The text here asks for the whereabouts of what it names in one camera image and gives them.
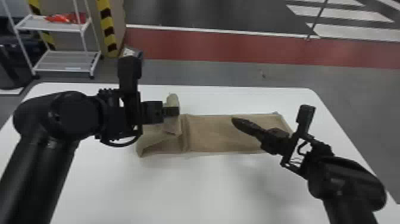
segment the hazard stripe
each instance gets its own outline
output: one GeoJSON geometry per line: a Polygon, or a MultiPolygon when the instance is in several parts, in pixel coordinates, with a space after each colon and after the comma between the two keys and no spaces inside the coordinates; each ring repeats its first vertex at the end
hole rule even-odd
{"type": "Polygon", "coordinates": [[[115,37],[114,22],[111,15],[109,0],[97,0],[97,9],[101,18],[101,29],[104,33],[104,44],[107,46],[107,56],[117,57],[118,46],[117,38],[115,37]]]}
{"type": "MultiPolygon", "coordinates": [[[[39,0],[28,0],[28,4],[33,14],[42,15],[42,13],[40,12],[39,0]]],[[[47,42],[51,50],[55,50],[54,38],[50,35],[49,32],[43,31],[42,33],[43,33],[42,35],[43,41],[47,42]]]]}

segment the shelf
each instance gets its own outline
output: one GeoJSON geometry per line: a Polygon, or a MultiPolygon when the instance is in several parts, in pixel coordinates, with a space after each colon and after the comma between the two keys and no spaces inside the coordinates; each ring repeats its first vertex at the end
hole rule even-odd
{"type": "Polygon", "coordinates": [[[88,51],[46,51],[34,66],[34,71],[90,72],[99,60],[101,52],[88,51]]]}
{"type": "Polygon", "coordinates": [[[87,18],[85,24],[52,23],[45,20],[44,15],[27,15],[15,28],[17,30],[41,30],[54,32],[83,33],[89,27],[92,19],[87,18]]]}

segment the tan fabric bag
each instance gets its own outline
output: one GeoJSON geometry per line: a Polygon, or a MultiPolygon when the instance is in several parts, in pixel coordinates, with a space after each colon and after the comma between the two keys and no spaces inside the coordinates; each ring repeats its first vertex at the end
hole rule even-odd
{"type": "Polygon", "coordinates": [[[232,117],[248,119],[264,129],[280,128],[292,133],[283,117],[273,114],[195,116],[181,114],[165,119],[163,124],[145,125],[136,151],[139,157],[153,154],[261,153],[260,142],[237,130],[232,117]]]}

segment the floor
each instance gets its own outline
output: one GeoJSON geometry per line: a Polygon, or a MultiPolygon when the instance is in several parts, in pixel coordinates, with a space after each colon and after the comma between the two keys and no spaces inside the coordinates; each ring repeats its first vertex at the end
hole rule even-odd
{"type": "MultiPolygon", "coordinates": [[[[43,74],[38,82],[116,83],[116,60],[105,60],[96,79],[85,74],[43,74]]],[[[263,63],[146,60],[141,84],[304,87],[314,90],[352,142],[400,201],[400,94],[398,70],[328,66],[299,66],[263,63]]],[[[19,97],[1,96],[0,125],[27,93],[19,97]]]]}
{"type": "Polygon", "coordinates": [[[329,0],[125,1],[127,24],[400,42],[400,2],[329,0]]]}

